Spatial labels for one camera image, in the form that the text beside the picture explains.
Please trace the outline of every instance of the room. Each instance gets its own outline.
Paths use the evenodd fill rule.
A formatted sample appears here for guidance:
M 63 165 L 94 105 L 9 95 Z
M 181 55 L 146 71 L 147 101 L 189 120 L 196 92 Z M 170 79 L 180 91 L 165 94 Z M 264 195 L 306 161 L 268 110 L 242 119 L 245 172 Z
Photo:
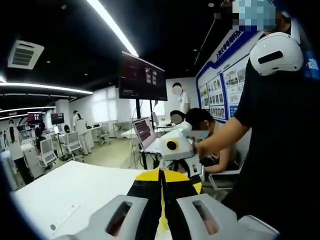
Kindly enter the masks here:
M 316 102 L 318 62 L 304 28 L 269 0 L 258 4 L 277 17 L 264 19 L 271 26 L 235 28 L 243 1 L 10 3 L 0 160 L 6 206 L 26 236 L 258 240 L 290 231 L 284 203 L 297 189 L 280 186 L 295 179 L 290 149 L 317 121 L 305 116 L 306 132 L 288 118 Z M 292 87 L 267 81 L 303 71 L 307 80 Z M 304 207 L 312 196 L 294 201 Z

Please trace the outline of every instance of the ceiling air conditioner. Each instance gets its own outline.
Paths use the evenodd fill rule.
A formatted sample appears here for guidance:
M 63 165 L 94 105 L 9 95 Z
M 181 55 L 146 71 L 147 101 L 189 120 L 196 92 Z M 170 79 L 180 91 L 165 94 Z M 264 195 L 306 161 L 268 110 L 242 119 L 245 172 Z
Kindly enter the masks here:
M 34 69 L 44 47 L 35 43 L 16 40 L 8 59 L 8 68 Z

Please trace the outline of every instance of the chair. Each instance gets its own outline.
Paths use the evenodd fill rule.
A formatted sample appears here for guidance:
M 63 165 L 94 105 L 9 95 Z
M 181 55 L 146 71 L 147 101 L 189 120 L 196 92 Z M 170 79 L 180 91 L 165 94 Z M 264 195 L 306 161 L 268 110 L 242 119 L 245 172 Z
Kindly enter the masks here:
M 110 132 L 109 132 L 109 123 L 104 122 L 101 125 L 101 134 L 99 134 L 97 137 L 101 140 L 100 144 L 108 143 L 109 145 L 111 144 L 110 141 Z
M 212 173 L 209 175 L 209 181 L 214 189 L 214 198 L 217 197 L 218 193 L 220 191 L 228 191 L 231 190 L 234 182 L 229 181 L 216 181 L 214 179 L 214 176 L 230 176 L 230 175 L 239 175 L 242 167 L 244 165 L 244 162 L 247 158 L 247 153 L 249 150 L 250 145 L 250 139 L 251 139 L 251 129 L 236 143 L 236 149 L 239 151 L 240 154 L 240 163 L 239 163 L 239 169 L 237 170 L 230 170 L 230 171 L 224 171 L 219 173 Z
M 85 162 L 84 156 L 75 154 L 76 151 L 83 149 L 78 138 L 78 132 L 73 131 L 73 132 L 67 133 L 65 135 L 65 139 L 66 139 L 66 144 L 63 144 L 63 146 L 67 149 L 68 154 L 72 155 L 69 161 L 71 160 L 74 161 L 78 159 L 84 163 Z
M 40 156 L 37 157 L 40 158 L 39 165 L 43 168 L 48 167 L 58 159 L 55 155 L 51 138 L 40 142 L 40 152 Z

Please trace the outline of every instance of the window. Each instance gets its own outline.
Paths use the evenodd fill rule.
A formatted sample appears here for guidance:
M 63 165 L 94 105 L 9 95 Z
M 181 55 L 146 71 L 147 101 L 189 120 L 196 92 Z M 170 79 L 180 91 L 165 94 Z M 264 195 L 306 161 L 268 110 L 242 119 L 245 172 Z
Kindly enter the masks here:
M 92 95 L 92 115 L 95 123 L 117 119 L 116 88 L 108 87 Z
M 164 116 L 165 113 L 165 102 L 164 101 L 158 101 L 157 105 L 155 106 L 155 101 L 152 100 L 152 108 L 153 111 L 157 116 Z M 140 111 L 141 111 L 141 117 L 146 118 L 151 116 L 150 111 L 150 100 L 140 100 Z M 136 100 L 130 99 L 130 110 L 131 110 L 131 117 L 137 118 L 137 110 L 136 110 Z

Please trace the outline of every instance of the black ceiling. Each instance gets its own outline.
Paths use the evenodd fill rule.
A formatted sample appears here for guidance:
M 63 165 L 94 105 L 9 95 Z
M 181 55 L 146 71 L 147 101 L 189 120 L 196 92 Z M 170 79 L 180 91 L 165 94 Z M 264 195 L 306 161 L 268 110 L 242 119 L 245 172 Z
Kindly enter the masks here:
M 99 1 L 139 56 L 165 69 L 167 78 L 194 77 L 231 28 L 222 19 L 211 29 L 214 14 L 221 11 L 219 6 L 223 0 Z M 121 51 L 128 50 L 86 0 L 7 2 L 10 6 L 2 7 L 2 14 L 11 17 L 2 21 L 0 74 L 8 82 L 94 91 L 114 85 L 119 79 Z M 214 3 L 215 7 L 208 7 L 208 3 Z M 7 67 L 8 54 L 15 40 L 44 46 L 33 70 Z M 43 89 L 33 91 L 37 94 L 46 92 Z M 21 92 L 30 93 L 30 88 L 0 86 L 0 94 Z M 12 98 L 2 96 L 0 108 L 31 107 L 37 103 L 33 98 L 36 97 L 11 101 Z M 41 105 L 53 104 L 54 100 L 52 97 L 39 98 Z

